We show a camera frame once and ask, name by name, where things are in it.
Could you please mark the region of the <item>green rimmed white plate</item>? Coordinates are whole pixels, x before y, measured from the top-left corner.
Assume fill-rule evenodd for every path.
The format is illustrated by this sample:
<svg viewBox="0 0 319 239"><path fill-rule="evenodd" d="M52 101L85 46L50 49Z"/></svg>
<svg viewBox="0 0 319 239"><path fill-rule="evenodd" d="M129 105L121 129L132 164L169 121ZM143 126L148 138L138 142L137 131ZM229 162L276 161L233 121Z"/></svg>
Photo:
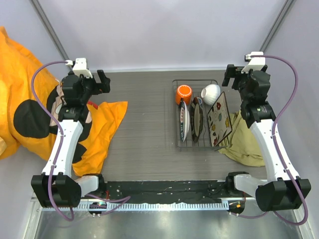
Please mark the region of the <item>green rimmed white plate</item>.
<svg viewBox="0 0 319 239"><path fill-rule="evenodd" d="M189 110L186 102L181 98L179 104L179 130L180 130L180 140L185 142L190 126L190 116Z"/></svg>

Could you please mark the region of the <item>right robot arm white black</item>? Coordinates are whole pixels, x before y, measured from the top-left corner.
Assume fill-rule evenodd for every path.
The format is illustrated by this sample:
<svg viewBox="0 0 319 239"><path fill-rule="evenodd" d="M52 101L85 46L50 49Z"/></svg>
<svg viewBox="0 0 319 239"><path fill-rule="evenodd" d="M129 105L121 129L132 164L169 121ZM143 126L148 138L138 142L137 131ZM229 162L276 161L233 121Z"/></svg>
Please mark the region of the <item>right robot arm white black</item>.
<svg viewBox="0 0 319 239"><path fill-rule="evenodd" d="M300 178L280 139L275 113L267 102L271 84L266 69L264 66L245 71L244 67L227 65L222 85L227 86L234 79L232 88L240 93L241 115L259 145L267 180L259 180L247 172L232 172L226 178L225 191L232 197L241 192L254 197L263 212L294 210L302 205L298 191L306 197L311 184Z"/></svg>

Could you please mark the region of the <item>square floral plate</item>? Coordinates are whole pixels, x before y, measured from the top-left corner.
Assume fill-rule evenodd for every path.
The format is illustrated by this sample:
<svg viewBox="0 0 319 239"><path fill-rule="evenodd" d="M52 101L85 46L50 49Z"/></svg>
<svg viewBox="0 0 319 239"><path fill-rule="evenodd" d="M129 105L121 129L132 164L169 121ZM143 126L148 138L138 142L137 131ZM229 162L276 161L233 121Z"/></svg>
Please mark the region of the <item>square floral plate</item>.
<svg viewBox="0 0 319 239"><path fill-rule="evenodd" d="M232 124L225 92L222 92L207 114L212 146L217 146L231 132Z"/></svg>

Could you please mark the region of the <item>brown rimmed round plate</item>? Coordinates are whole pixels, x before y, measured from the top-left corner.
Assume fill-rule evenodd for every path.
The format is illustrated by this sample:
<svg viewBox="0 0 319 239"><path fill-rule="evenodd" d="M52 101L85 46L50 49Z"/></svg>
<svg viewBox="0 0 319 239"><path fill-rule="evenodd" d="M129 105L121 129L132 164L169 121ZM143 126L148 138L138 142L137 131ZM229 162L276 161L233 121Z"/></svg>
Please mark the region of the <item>brown rimmed round plate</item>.
<svg viewBox="0 0 319 239"><path fill-rule="evenodd" d="M190 104L190 126L192 141L197 143L203 130L203 109L199 104Z"/></svg>

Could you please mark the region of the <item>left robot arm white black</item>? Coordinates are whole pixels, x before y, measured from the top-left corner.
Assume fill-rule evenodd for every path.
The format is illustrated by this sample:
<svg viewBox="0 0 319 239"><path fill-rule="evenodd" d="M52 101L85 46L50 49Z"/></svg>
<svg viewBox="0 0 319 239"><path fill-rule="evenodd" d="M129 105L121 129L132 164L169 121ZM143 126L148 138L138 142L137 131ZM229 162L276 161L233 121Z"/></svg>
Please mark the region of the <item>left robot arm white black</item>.
<svg viewBox="0 0 319 239"><path fill-rule="evenodd" d="M110 92L110 79L98 70L100 82L94 77L76 76L69 72L62 79L62 106L58 113L58 134L51 156L40 175L34 175L31 186L44 208L76 208L81 198L91 194L100 199L106 193L106 183L101 174L90 173L77 180L71 178L73 157L83 132L92 95Z"/></svg>

